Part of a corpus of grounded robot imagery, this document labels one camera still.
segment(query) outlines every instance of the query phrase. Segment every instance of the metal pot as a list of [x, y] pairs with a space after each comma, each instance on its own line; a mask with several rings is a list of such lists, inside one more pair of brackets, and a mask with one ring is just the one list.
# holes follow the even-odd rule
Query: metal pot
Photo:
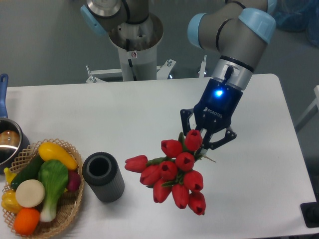
[[7, 85], [8, 75], [2, 74], [0, 76], [0, 174], [4, 174], [4, 168], [10, 168], [14, 159], [29, 145], [29, 140], [20, 126], [8, 119], [5, 106]]

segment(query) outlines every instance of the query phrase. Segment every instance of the tulip bouquet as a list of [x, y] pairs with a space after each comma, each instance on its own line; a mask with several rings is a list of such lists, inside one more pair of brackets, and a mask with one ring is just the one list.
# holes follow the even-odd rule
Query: tulip bouquet
[[196, 153], [202, 141], [198, 130], [191, 130], [186, 138], [181, 132], [178, 140], [161, 142], [165, 157], [148, 160], [145, 155], [139, 155], [127, 159], [125, 169], [141, 174], [140, 182], [153, 188], [154, 202], [164, 202], [172, 192], [180, 209], [188, 205], [196, 214], [204, 215], [206, 202], [200, 192], [203, 176], [193, 170], [195, 162], [204, 156]]

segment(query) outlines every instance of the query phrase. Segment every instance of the blue pot handle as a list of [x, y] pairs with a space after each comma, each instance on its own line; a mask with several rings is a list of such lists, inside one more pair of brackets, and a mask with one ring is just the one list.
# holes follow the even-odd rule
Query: blue pot handle
[[0, 76], [0, 118], [8, 118], [8, 112], [5, 107], [6, 89], [8, 87], [9, 76], [2, 74]]

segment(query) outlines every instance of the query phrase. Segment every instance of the ribbed cylinder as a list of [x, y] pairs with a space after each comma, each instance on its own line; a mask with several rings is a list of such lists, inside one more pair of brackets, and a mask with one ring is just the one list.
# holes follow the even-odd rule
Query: ribbed cylinder
[[105, 152], [90, 155], [82, 168], [84, 180], [102, 202], [114, 202], [124, 192], [124, 180], [115, 158]]

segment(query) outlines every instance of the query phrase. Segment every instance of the robotiq logo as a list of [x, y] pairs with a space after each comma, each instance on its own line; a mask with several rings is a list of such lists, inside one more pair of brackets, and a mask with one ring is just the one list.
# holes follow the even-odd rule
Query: robotiq logo
[[208, 111], [208, 112], [212, 113], [213, 115], [216, 115], [217, 117], [223, 118], [223, 115], [222, 115], [222, 114], [217, 113], [217, 112], [215, 112], [215, 111], [212, 111], [212, 110], [210, 110], [210, 109], [207, 108], [207, 107], [205, 107], [204, 112], [205, 112], [205, 111]]

